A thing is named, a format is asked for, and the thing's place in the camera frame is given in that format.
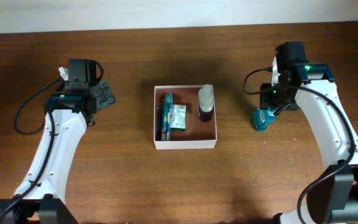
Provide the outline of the teal mouthwash bottle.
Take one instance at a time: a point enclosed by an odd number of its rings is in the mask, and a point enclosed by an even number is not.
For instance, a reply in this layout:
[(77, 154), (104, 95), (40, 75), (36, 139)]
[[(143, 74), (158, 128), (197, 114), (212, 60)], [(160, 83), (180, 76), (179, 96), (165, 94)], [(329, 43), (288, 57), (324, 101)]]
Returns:
[(275, 121), (274, 110), (258, 108), (253, 115), (253, 124), (256, 131), (264, 132), (267, 126)]

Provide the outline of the blue disposable razor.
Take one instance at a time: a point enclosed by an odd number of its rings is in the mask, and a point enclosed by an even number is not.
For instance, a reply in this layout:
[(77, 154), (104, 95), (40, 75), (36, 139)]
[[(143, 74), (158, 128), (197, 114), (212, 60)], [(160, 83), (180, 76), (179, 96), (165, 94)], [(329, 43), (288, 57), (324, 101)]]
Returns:
[(162, 120), (163, 120), (163, 109), (161, 107), (157, 107), (157, 126), (156, 126), (156, 141), (161, 140), (162, 134)]

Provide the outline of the green white toothpaste tube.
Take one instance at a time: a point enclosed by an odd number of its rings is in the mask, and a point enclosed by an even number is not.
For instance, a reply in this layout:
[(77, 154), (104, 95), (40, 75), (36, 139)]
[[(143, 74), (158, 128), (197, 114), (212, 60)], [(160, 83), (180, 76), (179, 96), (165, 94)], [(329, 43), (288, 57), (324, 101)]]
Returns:
[(163, 100), (162, 141), (170, 140), (170, 104)]

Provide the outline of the blue white toothbrush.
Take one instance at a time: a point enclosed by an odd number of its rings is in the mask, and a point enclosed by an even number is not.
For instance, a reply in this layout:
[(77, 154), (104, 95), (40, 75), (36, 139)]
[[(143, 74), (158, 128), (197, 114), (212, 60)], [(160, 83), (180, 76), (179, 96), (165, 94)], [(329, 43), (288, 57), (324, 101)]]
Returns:
[(165, 135), (165, 140), (170, 140), (170, 123), (171, 123), (171, 113), (173, 106), (173, 96), (172, 93), (166, 93), (165, 99), (163, 101), (163, 133)]

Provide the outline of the purple foam soap bottle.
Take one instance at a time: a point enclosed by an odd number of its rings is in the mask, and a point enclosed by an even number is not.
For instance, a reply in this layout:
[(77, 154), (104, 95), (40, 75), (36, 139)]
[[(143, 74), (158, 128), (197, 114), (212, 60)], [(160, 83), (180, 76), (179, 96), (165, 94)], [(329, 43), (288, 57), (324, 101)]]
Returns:
[(211, 120), (214, 111), (214, 91), (212, 85), (203, 85), (198, 92), (198, 117), (202, 122)]

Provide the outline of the green white soap packet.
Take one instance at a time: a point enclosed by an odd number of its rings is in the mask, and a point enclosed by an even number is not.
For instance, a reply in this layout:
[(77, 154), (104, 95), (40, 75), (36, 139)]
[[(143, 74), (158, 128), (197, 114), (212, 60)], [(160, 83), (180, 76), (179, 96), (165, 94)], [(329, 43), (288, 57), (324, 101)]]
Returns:
[(173, 105), (170, 128), (179, 131), (184, 131), (186, 129), (185, 105)]

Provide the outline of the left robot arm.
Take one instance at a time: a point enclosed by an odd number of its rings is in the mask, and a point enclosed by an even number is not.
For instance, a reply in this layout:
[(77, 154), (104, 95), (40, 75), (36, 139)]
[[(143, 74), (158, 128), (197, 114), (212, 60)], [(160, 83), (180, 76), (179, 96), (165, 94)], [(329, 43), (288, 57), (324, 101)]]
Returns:
[(65, 205), (67, 179), (76, 148), (94, 116), (116, 99), (106, 81), (77, 91), (51, 94), (45, 103), (41, 141), (13, 198), (0, 199), (0, 223), (76, 223)]

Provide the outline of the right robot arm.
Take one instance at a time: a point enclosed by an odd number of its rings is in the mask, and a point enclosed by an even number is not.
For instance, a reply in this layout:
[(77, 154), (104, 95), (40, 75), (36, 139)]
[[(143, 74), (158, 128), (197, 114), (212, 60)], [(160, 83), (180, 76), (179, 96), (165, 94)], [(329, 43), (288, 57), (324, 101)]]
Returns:
[(323, 162), (323, 173), (300, 194), (296, 208), (274, 216), (284, 223), (358, 223), (358, 136), (325, 63), (274, 60), (272, 81), (260, 87), (254, 126), (265, 131), (285, 110), (305, 114)]

